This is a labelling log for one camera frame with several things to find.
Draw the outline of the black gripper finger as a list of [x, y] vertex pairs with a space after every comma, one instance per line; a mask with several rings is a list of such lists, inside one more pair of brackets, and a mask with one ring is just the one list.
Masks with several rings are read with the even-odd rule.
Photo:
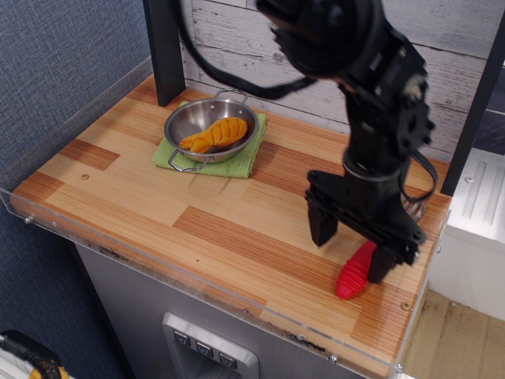
[[339, 221], [332, 206], [315, 200], [309, 200], [308, 204], [311, 238], [317, 246], [322, 246], [335, 236]]
[[381, 283], [396, 265], [402, 262], [402, 255], [384, 247], [377, 247], [372, 254], [372, 263], [368, 272], [370, 283]]

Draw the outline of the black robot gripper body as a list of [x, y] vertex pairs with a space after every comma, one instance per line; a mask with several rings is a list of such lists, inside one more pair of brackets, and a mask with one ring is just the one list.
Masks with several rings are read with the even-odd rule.
[[401, 190], [411, 161], [387, 174], [365, 173], [344, 167], [343, 176], [324, 171], [307, 174], [307, 202], [330, 205], [339, 223], [344, 223], [379, 247], [402, 255], [403, 264], [412, 265], [426, 234], [401, 202]]

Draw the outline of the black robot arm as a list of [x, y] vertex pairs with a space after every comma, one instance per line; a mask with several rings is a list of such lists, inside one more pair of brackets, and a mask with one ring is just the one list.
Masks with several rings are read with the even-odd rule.
[[290, 64], [311, 79], [335, 81], [346, 97], [350, 142], [343, 175], [310, 171], [309, 225], [319, 246], [344, 223], [376, 244], [368, 280], [412, 264], [425, 233], [406, 211], [416, 202], [410, 164], [432, 177], [421, 154], [434, 124], [425, 101], [425, 60], [387, 21], [379, 1], [259, 1]]

